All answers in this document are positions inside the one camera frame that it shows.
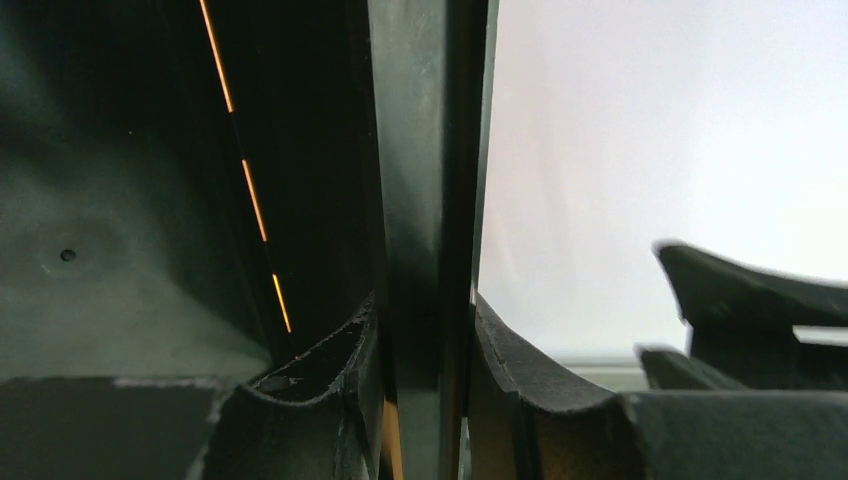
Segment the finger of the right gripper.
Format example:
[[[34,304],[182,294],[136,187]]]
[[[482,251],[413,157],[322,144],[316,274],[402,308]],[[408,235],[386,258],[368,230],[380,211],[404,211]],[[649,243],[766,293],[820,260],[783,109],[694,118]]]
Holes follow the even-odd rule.
[[[680,241],[657,241],[653,252],[691,335],[686,353],[640,348],[651,388],[846,390],[846,347],[794,332],[846,328],[845,284],[757,270]]]

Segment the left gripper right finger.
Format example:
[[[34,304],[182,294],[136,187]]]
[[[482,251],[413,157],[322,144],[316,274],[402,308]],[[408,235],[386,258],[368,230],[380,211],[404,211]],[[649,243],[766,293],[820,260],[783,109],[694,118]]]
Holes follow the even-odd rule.
[[[827,391],[614,392],[476,302],[468,404],[475,479],[843,479],[847,397]]]

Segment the folding chess board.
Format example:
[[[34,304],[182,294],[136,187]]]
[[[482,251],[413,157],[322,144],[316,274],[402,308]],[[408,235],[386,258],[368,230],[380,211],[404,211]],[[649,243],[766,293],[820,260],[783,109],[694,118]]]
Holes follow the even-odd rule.
[[[1,384],[220,377],[367,299],[374,479],[454,479],[493,1],[5,1]]]

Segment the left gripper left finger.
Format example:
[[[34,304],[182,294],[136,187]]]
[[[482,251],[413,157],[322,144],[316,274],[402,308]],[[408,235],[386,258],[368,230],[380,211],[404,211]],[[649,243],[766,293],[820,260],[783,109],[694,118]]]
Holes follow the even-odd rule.
[[[1,384],[5,479],[374,479],[383,408],[375,302],[285,366],[220,377]]]

